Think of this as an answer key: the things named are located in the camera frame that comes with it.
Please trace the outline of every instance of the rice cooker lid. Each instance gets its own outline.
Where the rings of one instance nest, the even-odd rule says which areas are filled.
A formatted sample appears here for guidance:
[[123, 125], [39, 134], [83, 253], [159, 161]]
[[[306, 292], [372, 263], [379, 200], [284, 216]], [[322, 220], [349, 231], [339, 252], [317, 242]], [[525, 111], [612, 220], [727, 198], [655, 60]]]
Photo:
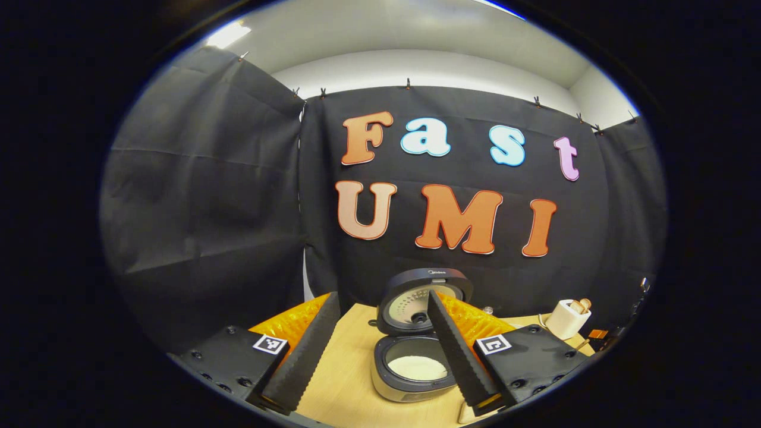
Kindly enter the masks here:
[[473, 284], [456, 269], [432, 267], [407, 270], [389, 279], [377, 307], [377, 327], [390, 336], [433, 332], [428, 318], [430, 291], [468, 302]]

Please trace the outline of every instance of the white wall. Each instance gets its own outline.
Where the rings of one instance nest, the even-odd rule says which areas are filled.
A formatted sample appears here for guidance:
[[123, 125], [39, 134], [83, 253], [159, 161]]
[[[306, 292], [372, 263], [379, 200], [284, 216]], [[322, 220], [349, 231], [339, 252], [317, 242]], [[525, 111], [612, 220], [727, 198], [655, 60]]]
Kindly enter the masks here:
[[579, 111], [584, 122], [596, 123], [600, 128], [632, 119], [628, 111], [638, 116], [629, 99], [594, 65], [590, 65], [571, 86], [570, 92], [581, 108]]
[[380, 86], [444, 86], [493, 92], [533, 101], [573, 117], [579, 106], [568, 89], [500, 62], [433, 50], [374, 50], [347, 53], [272, 73], [304, 99], [326, 92]]

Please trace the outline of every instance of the foam letter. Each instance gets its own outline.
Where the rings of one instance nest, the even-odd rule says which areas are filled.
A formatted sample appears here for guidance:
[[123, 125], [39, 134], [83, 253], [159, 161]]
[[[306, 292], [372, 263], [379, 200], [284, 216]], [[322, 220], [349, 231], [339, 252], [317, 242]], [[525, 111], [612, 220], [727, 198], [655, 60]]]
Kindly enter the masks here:
[[[425, 126], [425, 131], [417, 129]], [[444, 156], [452, 149], [447, 144], [447, 125], [438, 119], [421, 117], [410, 120], [407, 130], [413, 131], [402, 137], [402, 150], [412, 155], [428, 152], [431, 156]]]
[[383, 142], [383, 128], [378, 125], [379, 123], [391, 126], [393, 123], [391, 113], [382, 111], [343, 121], [343, 126], [346, 128], [346, 154], [341, 158], [342, 164], [364, 164], [373, 160], [375, 154], [368, 150], [368, 143], [378, 147]]
[[555, 140], [555, 148], [560, 151], [560, 171], [566, 180], [578, 180], [578, 169], [573, 168], [573, 156], [576, 156], [576, 148], [571, 146], [568, 137]]
[[357, 221], [357, 195], [362, 192], [362, 183], [357, 181], [339, 181], [338, 190], [338, 224], [347, 234], [354, 238], [378, 239], [386, 233], [388, 212], [391, 207], [391, 195], [396, 193], [396, 186], [391, 183], [373, 183], [370, 191], [375, 194], [375, 215], [370, 225]]
[[526, 139], [521, 131], [510, 126], [497, 125], [489, 130], [489, 139], [497, 147], [492, 147], [492, 159], [498, 164], [517, 167], [526, 158], [523, 144]]
[[558, 206], [551, 200], [535, 199], [531, 201], [533, 210], [533, 224], [531, 235], [522, 250], [526, 257], [542, 257], [547, 255], [547, 235], [549, 235], [549, 220], [552, 214], [558, 210]]
[[428, 198], [428, 211], [423, 233], [415, 240], [418, 247], [440, 248], [442, 242], [438, 230], [441, 227], [450, 250], [455, 249], [470, 230], [467, 241], [463, 243], [463, 251], [474, 254], [494, 252], [492, 234], [497, 208], [502, 204], [501, 194], [481, 190], [461, 212], [454, 192], [447, 186], [428, 184], [423, 187], [422, 193]]

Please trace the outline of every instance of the wooden table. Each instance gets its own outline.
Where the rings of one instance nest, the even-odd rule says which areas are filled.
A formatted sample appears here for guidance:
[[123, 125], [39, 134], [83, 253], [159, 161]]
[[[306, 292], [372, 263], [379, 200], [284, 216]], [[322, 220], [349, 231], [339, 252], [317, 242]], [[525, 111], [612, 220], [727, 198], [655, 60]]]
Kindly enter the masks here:
[[[337, 428], [399, 425], [461, 428], [463, 424], [458, 420], [463, 410], [470, 412], [464, 417], [467, 423], [475, 420], [473, 412], [464, 405], [465, 399], [458, 387], [416, 403], [388, 401], [375, 391], [370, 378], [374, 370], [373, 351], [384, 336], [376, 327], [368, 325], [369, 320], [376, 318], [376, 310], [371, 306], [354, 305], [341, 317], [296, 412]], [[538, 315], [503, 319], [514, 327], [539, 324]], [[576, 347], [583, 341], [581, 335], [576, 334], [565, 342]], [[594, 353], [588, 344], [579, 351], [588, 356]]]

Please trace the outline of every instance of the inner pot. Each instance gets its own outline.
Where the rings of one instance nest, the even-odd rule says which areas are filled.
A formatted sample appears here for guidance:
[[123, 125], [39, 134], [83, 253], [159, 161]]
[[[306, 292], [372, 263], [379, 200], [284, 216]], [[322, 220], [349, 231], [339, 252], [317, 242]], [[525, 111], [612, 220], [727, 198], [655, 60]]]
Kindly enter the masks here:
[[410, 337], [388, 348], [384, 365], [394, 374], [413, 382], [430, 382], [450, 373], [441, 343], [432, 337]]

